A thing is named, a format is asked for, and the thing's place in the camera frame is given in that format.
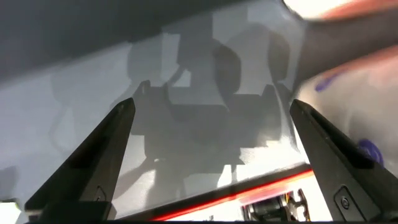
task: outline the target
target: screw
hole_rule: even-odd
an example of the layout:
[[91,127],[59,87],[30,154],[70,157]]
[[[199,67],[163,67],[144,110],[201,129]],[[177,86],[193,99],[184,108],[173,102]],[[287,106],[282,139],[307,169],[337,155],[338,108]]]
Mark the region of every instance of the screw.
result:
[[348,208],[349,208],[348,199],[344,196],[341,197],[341,206],[343,206],[343,208],[346,210],[348,210]]

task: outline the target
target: blue marking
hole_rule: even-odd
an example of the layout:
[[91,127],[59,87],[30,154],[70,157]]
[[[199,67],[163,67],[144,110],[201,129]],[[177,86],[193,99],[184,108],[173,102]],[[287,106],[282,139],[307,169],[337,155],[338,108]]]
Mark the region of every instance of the blue marking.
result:
[[368,139],[362,139],[358,142],[358,146],[366,152],[374,161],[380,163],[384,167],[383,156],[379,148]]
[[325,78],[323,80],[321,80],[316,86],[315,86],[315,91],[320,92],[325,90],[326,88],[328,88],[330,86],[330,84],[332,83],[332,81],[337,78],[339,75],[341,75],[342,73],[336,73],[328,78]]

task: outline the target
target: transparent plastic sheet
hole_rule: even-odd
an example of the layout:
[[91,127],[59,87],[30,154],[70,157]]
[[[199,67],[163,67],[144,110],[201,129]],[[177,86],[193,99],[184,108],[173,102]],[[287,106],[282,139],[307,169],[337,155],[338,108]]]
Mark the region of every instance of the transparent plastic sheet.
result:
[[398,45],[323,72],[297,98],[312,105],[398,176]]

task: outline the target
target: gray surface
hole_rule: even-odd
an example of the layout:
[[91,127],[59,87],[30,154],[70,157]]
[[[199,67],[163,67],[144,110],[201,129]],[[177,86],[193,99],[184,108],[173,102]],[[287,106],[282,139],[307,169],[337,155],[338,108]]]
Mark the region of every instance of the gray surface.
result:
[[294,86],[398,36],[385,22],[396,11],[315,24],[277,1],[201,13],[159,1],[166,22],[145,23],[148,5],[28,2],[2,7],[14,21],[1,20],[0,195],[24,203],[110,107],[141,92],[119,217],[300,162],[287,121]]

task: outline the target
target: red light strip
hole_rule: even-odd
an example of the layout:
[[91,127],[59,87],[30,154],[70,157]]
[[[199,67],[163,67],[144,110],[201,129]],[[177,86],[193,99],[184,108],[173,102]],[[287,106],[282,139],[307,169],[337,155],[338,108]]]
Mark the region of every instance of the red light strip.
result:
[[242,192],[239,192],[239,193],[236,193],[236,194],[225,196],[225,197],[222,197],[222,198],[219,198],[219,199],[214,199],[214,200],[211,200],[209,202],[205,202],[203,204],[195,205],[195,206],[190,207],[190,208],[184,208],[184,209],[181,209],[181,210],[177,210],[177,211],[172,212],[170,214],[166,214],[166,215],[162,215],[162,216],[159,216],[159,217],[155,217],[155,218],[152,219],[152,221],[165,221],[165,220],[169,220],[171,218],[179,217],[181,215],[186,215],[188,213],[196,212],[196,211],[203,210],[203,209],[215,206],[215,205],[219,205],[221,203],[229,202],[229,201],[236,200],[236,199],[240,199],[241,200],[241,199],[244,199],[244,198],[252,197],[253,195],[257,195],[259,192],[263,192],[264,193],[264,191],[268,192],[268,191],[271,191],[271,190],[283,188],[284,186],[286,186],[288,184],[291,184],[293,182],[296,182],[298,180],[301,180],[301,179],[304,179],[304,178],[307,178],[307,177],[311,177],[313,175],[314,174],[313,174],[312,170],[307,170],[307,171],[304,171],[302,173],[295,174],[295,175],[292,175],[290,177],[286,177],[284,179],[276,180],[274,182],[266,183],[266,184],[263,184],[263,185],[260,185],[260,186],[255,186],[255,187],[253,187],[251,189],[247,189],[245,191],[242,191]]

